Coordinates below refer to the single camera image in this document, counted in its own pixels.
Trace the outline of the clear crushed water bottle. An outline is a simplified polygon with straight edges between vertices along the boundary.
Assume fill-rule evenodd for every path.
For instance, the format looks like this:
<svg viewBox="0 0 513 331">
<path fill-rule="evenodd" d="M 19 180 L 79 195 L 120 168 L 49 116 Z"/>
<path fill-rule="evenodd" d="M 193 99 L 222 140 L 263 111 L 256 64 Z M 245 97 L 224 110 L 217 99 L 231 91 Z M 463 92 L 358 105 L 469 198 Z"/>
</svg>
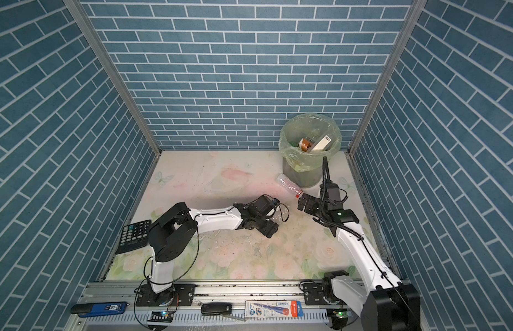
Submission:
<svg viewBox="0 0 513 331">
<path fill-rule="evenodd" d="M 289 207 L 285 204 L 279 204 L 273 214 L 274 219 L 278 219 L 283 223 L 287 222 L 290 218 L 290 210 Z"/>
</svg>

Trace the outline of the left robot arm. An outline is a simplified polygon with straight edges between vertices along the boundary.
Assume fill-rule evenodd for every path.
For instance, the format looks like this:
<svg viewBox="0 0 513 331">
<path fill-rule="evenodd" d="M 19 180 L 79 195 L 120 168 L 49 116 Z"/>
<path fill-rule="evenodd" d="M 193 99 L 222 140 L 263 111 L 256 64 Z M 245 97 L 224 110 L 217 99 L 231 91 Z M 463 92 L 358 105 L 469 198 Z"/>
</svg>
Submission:
<svg viewBox="0 0 513 331">
<path fill-rule="evenodd" d="M 147 277 L 150 288 L 159 294 L 172 287 L 174 260 L 194 236 L 217 230 L 256 229 L 271 238 L 278 230 L 272 218 L 280 205 L 278 199 L 267 195 L 246 204 L 212 210 L 189 208 L 184 202 L 173 205 L 148 229 L 152 250 L 151 273 Z"/>
</svg>

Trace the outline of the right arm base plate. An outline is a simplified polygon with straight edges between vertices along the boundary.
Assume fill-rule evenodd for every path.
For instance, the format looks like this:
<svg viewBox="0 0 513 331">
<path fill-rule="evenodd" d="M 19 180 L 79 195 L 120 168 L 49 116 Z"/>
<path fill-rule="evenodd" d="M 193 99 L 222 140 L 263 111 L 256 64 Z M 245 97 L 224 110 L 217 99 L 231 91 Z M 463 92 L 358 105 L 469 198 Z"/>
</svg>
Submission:
<svg viewBox="0 0 513 331">
<path fill-rule="evenodd" d="M 299 289 L 303 293 L 305 304 L 308 306 L 335 304 L 335 300 L 331 298 L 328 289 L 322 283 L 304 280 L 299 283 Z"/>
</svg>

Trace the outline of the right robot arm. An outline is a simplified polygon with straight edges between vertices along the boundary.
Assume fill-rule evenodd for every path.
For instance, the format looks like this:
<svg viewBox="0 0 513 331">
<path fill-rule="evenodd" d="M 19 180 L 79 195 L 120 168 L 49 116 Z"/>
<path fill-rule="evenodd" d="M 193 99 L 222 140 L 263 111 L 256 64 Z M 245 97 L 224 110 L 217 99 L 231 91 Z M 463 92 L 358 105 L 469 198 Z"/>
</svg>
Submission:
<svg viewBox="0 0 513 331">
<path fill-rule="evenodd" d="M 325 296 L 346 303 L 359 316 L 364 330 L 420 330 L 418 291 L 390 270 L 365 236 L 358 217 L 343 205 L 341 189 L 329 181 L 321 185 L 319 198 L 304 193 L 298 200 L 298 210 L 331 230 L 361 276 L 359 284 L 347 272 L 326 273 Z"/>
</svg>

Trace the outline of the brown coffee bottle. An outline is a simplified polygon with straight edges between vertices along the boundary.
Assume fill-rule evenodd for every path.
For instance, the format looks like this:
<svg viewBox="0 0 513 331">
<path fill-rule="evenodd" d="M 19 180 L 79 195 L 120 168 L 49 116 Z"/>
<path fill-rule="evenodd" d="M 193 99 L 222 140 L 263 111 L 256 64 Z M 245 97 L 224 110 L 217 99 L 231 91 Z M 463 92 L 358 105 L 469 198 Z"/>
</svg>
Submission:
<svg viewBox="0 0 513 331">
<path fill-rule="evenodd" d="M 312 148 L 312 142 L 309 139 L 303 138 L 299 142 L 299 148 L 302 152 L 308 153 Z"/>
</svg>

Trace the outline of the pink label red cap bottle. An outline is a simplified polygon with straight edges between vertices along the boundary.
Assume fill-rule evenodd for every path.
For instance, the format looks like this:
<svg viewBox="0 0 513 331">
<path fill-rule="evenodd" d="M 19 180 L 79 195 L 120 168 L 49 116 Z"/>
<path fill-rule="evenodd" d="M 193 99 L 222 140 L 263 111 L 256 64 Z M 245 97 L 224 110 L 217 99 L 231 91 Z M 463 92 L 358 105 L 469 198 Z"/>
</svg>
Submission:
<svg viewBox="0 0 513 331">
<path fill-rule="evenodd" d="M 303 194 L 303 190 L 284 174 L 280 174 L 277 177 L 276 181 L 285 190 L 292 193 L 296 199 L 300 198 L 301 195 Z"/>
</svg>

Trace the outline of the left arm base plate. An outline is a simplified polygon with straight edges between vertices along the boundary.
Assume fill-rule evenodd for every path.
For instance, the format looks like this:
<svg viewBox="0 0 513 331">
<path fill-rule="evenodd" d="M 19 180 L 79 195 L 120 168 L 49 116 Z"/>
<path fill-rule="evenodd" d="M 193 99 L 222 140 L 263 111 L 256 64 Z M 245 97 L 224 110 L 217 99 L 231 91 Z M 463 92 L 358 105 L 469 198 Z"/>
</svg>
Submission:
<svg viewBox="0 0 513 331">
<path fill-rule="evenodd" d="M 141 285 L 135 289 L 138 307 L 176 307 L 191 306 L 196 286 L 194 284 L 175 284 L 169 289 L 155 293 L 151 285 Z"/>
</svg>

